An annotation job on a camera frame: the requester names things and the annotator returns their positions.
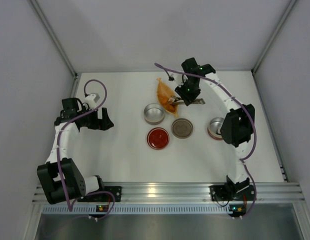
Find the metal tongs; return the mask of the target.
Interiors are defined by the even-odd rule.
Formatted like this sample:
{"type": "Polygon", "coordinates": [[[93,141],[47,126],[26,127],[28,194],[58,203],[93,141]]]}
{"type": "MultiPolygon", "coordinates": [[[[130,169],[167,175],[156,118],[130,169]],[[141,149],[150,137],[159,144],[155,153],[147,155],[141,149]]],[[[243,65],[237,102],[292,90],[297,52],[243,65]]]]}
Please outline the metal tongs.
{"type": "Polygon", "coordinates": [[[190,100],[184,100],[181,97],[172,96],[169,99],[174,99],[174,101],[176,102],[176,104],[174,106],[176,106],[176,105],[186,105],[186,106],[189,106],[189,105],[204,105],[206,103],[203,98],[196,98],[193,101],[190,101],[190,100]]]}

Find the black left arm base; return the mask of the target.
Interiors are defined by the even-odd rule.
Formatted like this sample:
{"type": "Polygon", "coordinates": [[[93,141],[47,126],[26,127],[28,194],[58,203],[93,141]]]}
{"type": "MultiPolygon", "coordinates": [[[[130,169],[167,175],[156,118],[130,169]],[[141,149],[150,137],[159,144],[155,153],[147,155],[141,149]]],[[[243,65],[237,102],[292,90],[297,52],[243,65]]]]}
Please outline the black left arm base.
{"type": "Polygon", "coordinates": [[[97,191],[89,193],[87,196],[84,196],[82,198],[79,198],[78,202],[84,202],[84,203],[104,203],[104,202],[112,202],[113,198],[111,194],[114,196],[114,201],[121,202],[122,198],[122,187],[121,186],[105,186],[104,187],[105,193],[98,193],[97,191]]]}

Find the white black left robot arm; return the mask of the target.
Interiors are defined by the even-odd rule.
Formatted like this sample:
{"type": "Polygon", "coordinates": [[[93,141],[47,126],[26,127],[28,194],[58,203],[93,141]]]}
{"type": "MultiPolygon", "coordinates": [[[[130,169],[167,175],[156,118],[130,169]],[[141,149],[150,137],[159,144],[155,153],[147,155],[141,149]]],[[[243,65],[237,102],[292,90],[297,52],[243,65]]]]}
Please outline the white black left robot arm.
{"type": "Polygon", "coordinates": [[[83,177],[73,155],[75,142],[81,128],[106,131],[114,127],[103,107],[102,118],[98,117],[99,96],[91,93],[81,101],[78,98],[62,100],[63,109],[54,122],[55,138],[45,164],[37,167],[37,176],[49,204],[84,198],[86,195],[104,191],[99,175],[83,177]]]}

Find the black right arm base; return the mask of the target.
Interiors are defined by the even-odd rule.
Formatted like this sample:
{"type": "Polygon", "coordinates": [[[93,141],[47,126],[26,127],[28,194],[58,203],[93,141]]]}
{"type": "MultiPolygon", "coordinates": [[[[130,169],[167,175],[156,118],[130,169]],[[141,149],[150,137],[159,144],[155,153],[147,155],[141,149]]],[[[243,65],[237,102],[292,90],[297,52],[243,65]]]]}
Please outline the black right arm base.
{"type": "Polygon", "coordinates": [[[241,191],[228,189],[225,185],[212,185],[209,187],[211,193],[211,199],[218,202],[227,201],[252,201],[255,196],[255,190],[253,185],[249,185],[247,188],[241,191]]]}

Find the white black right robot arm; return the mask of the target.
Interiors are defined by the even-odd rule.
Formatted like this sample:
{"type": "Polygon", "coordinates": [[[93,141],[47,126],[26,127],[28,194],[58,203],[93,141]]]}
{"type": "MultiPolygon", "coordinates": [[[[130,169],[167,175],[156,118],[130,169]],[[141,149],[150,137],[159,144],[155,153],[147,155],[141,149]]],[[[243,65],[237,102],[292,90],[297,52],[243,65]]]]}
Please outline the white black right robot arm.
{"type": "Polygon", "coordinates": [[[213,200],[254,200],[256,191],[246,160],[251,157],[257,145],[255,107],[237,100],[221,83],[216,70],[210,64],[199,65],[192,57],[186,59],[181,67],[182,80],[175,92],[185,105],[195,103],[204,91],[225,114],[219,132],[222,140],[230,145],[230,167],[226,182],[212,189],[213,200]]]}

